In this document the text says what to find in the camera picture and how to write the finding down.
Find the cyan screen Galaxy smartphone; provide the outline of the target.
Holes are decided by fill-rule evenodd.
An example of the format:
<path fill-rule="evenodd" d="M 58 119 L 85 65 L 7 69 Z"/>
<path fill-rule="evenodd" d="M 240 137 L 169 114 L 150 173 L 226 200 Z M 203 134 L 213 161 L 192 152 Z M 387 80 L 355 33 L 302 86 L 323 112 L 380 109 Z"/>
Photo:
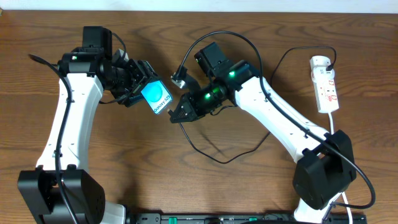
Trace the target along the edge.
<path fill-rule="evenodd" d="M 148 83 L 141 94 L 155 114 L 160 114 L 173 100 L 171 93 L 161 80 Z"/>

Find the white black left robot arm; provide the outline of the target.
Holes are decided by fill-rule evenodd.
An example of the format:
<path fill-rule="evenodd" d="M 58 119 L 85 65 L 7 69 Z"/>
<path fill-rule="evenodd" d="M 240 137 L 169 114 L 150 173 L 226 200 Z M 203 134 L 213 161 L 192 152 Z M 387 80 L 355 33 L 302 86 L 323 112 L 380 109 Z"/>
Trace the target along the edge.
<path fill-rule="evenodd" d="M 108 202 L 88 168 L 88 146 L 104 92 L 130 107 L 159 76 L 126 49 L 112 50 L 116 34 L 101 26 L 83 29 L 82 45 L 50 69 L 60 92 L 49 139 L 35 169 L 19 174 L 17 187 L 37 223 L 134 223 L 127 206 Z"/>

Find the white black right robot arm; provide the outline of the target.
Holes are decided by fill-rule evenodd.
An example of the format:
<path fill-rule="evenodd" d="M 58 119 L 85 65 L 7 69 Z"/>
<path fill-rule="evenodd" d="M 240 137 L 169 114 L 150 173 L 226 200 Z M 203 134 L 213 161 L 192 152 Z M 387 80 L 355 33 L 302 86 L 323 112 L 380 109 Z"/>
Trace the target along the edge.
<path fill-rule="evenodd" d="M 286 148 L 296 168 L 293 186 L 300 197 L 294 211 L 299 222 L 323 223 L 336 199 L 355 180 L 350 138 L 317 126 L 283 100 L 251 63 L 226 58 L 216 43 L 195 54 L 210 79 L 202 88 L 180 65 L 171 79 L 187 93 L 170 111 L 172 123 L 193 122 L 212 114 L 226 100 L 255 117 Z"/>

